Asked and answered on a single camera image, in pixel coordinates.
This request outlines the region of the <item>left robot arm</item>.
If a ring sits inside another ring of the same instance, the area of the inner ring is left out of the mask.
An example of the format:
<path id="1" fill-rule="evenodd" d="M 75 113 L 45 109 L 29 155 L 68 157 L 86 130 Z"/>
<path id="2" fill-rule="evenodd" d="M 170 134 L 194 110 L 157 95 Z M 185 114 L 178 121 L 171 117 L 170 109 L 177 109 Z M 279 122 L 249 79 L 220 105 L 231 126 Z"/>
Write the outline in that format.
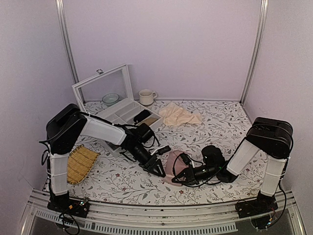
<path id="1" fill-rule="evenodd" d="M 65 196 L 68 194 L 67 163 L 80 137 L 116 145 L 129 152 L 146 172 L 165 177 L 161 159 L 145 146 L 148 140 L 156 138 L 149 125 L 113 123 L 69 104 L 47 123 L 46 139 L 39 142 L 49 153 L 49 191 L 55 196 L 53 203 L 61 212 L 69 212 L 73 207 L 72 200 Z"/>

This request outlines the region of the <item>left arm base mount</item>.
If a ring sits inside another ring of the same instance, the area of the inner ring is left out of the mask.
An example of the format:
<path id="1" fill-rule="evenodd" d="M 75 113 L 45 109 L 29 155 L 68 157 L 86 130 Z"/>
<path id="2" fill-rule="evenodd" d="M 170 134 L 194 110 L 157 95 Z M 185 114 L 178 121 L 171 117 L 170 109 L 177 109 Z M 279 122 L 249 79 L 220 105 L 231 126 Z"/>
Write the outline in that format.
<path id="1" fill-rule="evenodd" d="M 90 203 L 88 198 L 70 199 L 69 192 L 59 196 L 51 192 L 47 208 L 52 211 L 65 212 L 73 216 L 86 218 Z"/>

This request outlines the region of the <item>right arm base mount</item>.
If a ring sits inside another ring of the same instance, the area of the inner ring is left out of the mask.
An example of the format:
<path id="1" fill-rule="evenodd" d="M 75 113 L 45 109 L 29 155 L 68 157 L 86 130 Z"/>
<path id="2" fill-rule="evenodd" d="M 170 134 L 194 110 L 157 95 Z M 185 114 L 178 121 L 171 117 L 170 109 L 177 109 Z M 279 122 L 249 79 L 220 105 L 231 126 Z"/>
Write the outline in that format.
<path id="1" fill-rule="evenodd" d="M 258 193 L 256 199 L 240 200 L 235 205 L 235 210 L 239 218 L 245 218 L 260 215 L 267 212 L 273 212 L 278 209 L 275 196 L 266 196 L 261 192 Z"/>

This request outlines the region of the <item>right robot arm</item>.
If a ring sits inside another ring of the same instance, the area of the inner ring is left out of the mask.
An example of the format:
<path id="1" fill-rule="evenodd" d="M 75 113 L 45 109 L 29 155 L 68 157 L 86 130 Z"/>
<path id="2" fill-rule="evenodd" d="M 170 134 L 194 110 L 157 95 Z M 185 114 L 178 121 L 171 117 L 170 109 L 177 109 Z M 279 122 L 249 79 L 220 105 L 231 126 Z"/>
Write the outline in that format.
<path id="1" fill-rule="evenodd" d="M 200 186 L 216 177 L 222 183 L 232 183 L 248 163 L 260 151 L 267 155 L 267 166 L 260 197 L 253 202 L 256 213 L 264 213 L 272 205 L 272 197 L 284 176 L 293 148 L 293 128 L 286 121 L 258 117 L 248 130 L 229 160 L 225 160 L 219 148 L 209 145 L 202 149 L 203 164 L 193 167 L 189 156 L 182 153 L 179 158 L 186 164 L 181 172 L 173 169 L 173 183 L 185 186 Z"/>

